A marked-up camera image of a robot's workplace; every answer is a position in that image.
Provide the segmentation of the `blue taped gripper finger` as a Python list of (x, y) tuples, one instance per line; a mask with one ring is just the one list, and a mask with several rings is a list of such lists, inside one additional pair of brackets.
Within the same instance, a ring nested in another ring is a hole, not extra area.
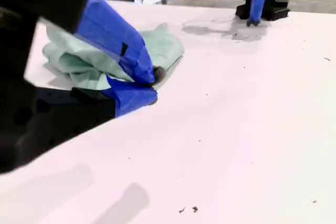
[(247, 19), (247, 27), (251, 25), (258, 26), (261, 21), (262, 11), (265, 0), (252, 0), (250, 6), (249, 18)]
[(157, 99), (150, 86), (107, 81), (111, 87), (105, 90), (59, 90), (11, 79), (10, 147), (53, 148)]
[(143, 37), (105, 0), (34, 0), (50, 24), (45, 47), (50, 58), (65, 55), (106, 57), (137, 83), (156, 84), (165, 71), (154, 66)]

